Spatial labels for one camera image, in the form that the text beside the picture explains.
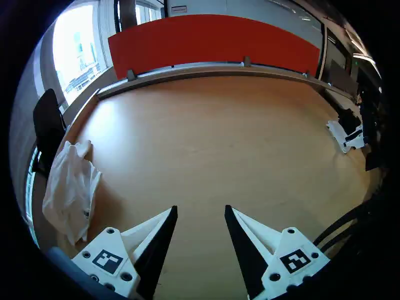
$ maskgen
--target metal bracket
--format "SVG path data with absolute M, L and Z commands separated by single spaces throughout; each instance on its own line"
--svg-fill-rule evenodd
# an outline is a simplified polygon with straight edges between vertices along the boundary
M 138 77 L 135 75 L 135 73 L 134 73 L 134 71 L 132 69 L 129 69 L 128 72 L 126 73 L 126 78 L 130 82 L 130 81 L 135 80 Z
M 251 67 L 252 61 L 249 56 L 245 56 L 240 64 L 242 67 Z

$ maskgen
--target screw hole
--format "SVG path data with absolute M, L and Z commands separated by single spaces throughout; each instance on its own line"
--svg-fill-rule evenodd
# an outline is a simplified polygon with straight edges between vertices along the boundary
M 293 290 L 295 290 L 297 288 L 296 285 L 293 284 L 289 284 L 286 288 L 286 292 L 292 292 Z
M 303 277 L 303 282 L 305 283 L 305 282 L 308 282 L 308 281 L 310 281 L 310 279 L 311 279 L 311 276 L 304 276 Z
M 281 278 L 281 275 L 279 275 L 278 273 L 272 273 L 269 276 L 270 281 L 278 281 L 280 278 Z
M 99 282 L 99 278 L 94 274 L 90 275 L 90 278 L 93 279 L 95 282 Z
M 127 273 L 127 272 L 123 272 L 123 273 L 121 274 L 121 279 L 122 279 L 123 281 L 131 281 L 131 280 L 132 280 L 132 275 L 129 274 L 129 273 Z
M 113 292 L 116 290 L 116 288 L 115 288 L 111 283 L 105 283 L 104 286 L 105 286 L 107 289 L 109 289 L 109 290 L 111 290 L 111 291 L 113 291 Z

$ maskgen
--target desk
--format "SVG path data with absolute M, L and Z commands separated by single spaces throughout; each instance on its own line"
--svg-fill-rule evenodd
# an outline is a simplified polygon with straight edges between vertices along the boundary
M 76 133 L 92 141 L 89 159 L 103 173 L 89 239 L 178 206 L 155 299 L 246 299 L 226 204 L 313 240 L 371 186 L 362 152 L 341 152 L 325 126 L 336 112 L 305 83 L 192 78 L 94 105 Z M 58 244 L 70 257 L 85 246 Z

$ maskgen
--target ceiling light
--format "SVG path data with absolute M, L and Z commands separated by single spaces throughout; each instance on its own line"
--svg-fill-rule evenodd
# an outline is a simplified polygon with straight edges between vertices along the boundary
M 332 43 L 336 44 L 336 41 L 333 38 L 331 38 L 330 36 L 328 36 L 328 40 L 330 40 Z
M 356 46 L 356 47 L 358 48 L 358 50 L 360 50 L 360 51 L 362 52 L 362 54 L 368 55 L 367 51 L 365 51 L 365 50 L 363 49 L 363 47 L 360 46 L 359 43 L 357 43 L 357 42 L 354 41 L 354 40 L 351 40 L 351 42 L 354 44 L 354 46 Z
M 372 57 L 369 57 L 368 55 L 364 55 L 364 54 L 361 54 L 361 53 L 354 53 L 353 57 L 355 59 L 361 59 L 361 60 L 369 61 L 372 64 L 372 66 L 375 69 L 375 71 L 378 73 L 379 77 L 382 78 L 381 74 L 378 71 L 377 65 L 375 64 L 375 61 L 372 59 Z
M 356 59 L 369 61 L 371 64 L 375 65 L 375 61 L 372 59 L 372 57 L 369 57 L 368 55 L 364 55 L 364 54 L 361 54 L 361 53 L 354 53 L 353 57 L 356 58 Z

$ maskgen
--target wall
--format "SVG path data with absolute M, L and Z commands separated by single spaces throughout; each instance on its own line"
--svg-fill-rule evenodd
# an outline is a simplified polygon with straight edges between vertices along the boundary
M 34 53 L 25 66 L 16 90 L 10 120 L 8 153 L 12 184 L 21 210 L 25 210 L 25 180 L 36 140 L 32 112 L 39 96 L 35 87 Z

